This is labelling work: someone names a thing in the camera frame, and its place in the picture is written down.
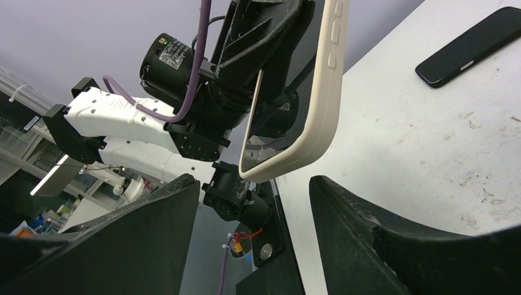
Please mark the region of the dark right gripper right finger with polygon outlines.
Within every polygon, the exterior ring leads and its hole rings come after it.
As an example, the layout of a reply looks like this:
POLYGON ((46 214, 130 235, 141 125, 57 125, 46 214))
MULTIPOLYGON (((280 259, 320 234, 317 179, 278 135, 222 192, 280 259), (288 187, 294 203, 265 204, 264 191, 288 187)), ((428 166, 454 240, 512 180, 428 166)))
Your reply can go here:
POLYGON ((326 176, 309 182, 329 294, 519 294, 520 227, 467 236, 364 200, 326 176))

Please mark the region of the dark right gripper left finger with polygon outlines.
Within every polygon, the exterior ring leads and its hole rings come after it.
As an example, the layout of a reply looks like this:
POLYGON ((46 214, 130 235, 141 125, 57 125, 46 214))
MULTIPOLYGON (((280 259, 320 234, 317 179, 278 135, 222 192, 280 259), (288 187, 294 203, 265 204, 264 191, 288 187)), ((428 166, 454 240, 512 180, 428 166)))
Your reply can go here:
POLYGON ((184 174, 60 234, 2 234, 1 293, 179 294, 199 196, 184 174))

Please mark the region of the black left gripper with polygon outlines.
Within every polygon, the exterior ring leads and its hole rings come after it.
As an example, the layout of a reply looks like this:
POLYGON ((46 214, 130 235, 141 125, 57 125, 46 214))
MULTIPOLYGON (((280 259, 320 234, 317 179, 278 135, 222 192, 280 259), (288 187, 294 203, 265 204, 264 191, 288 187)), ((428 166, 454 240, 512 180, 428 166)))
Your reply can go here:
POLYGON ((281 138, 295 125, 299 75, 290 58, 272 56, 287 43, 294 27, 314 12, 314 1, 230 2, 213 53, 216 79, 197 98, 195 134, 226 139, 248 114, 251 131, 260 137, 281 138), (254 103, 255 80, 262 68, 254 103))

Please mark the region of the black smartphone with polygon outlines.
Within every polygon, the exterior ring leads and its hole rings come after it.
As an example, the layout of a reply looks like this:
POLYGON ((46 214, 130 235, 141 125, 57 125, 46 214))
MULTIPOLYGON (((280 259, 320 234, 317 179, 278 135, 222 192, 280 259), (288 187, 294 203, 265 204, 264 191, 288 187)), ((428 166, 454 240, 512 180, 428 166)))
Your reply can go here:
POLYGON ((324 6, 325 1, 303 1, 295 25, 262 70, 243 172, 287 150, 303 132, 324 6))

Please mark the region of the cream phone case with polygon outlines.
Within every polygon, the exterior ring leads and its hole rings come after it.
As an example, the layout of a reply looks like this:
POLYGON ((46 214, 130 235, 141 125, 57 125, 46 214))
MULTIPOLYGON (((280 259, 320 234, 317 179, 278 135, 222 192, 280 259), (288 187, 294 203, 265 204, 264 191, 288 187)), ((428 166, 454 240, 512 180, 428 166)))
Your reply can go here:
MULTIPOLYGON (((243 179, 261 183, 285 175, 318 160, 328 149, 339 121, 348 10, 348 1, 325 1, 303 132, 287 150, 243 172, 241 159, 251 124, 249 115, 238 166, 243 179)), ((254 103, 259 93, 263 68, 257 77, 254 103)))

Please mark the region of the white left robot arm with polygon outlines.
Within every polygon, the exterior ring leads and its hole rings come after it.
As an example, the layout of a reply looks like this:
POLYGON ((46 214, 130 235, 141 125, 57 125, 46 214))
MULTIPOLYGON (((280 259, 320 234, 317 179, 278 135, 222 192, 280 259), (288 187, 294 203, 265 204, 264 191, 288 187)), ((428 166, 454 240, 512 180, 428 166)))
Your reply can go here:
POLYGON ((58 147, 85 165, 109 163, 113 139, 151 150, 131 153, 139 169, 158 168, 166 151, 215 162, 250 119, 241 160, 257 164, 287 149, 304 126, 324 2, 232 1, 206 58, 210 8, 201 3, 191 45, 166 33, 153 41, 139 69, 147 97, 132 97, 110 76, 105 90, 89 77, 73 87, 70 104, 44 115, 58 147))

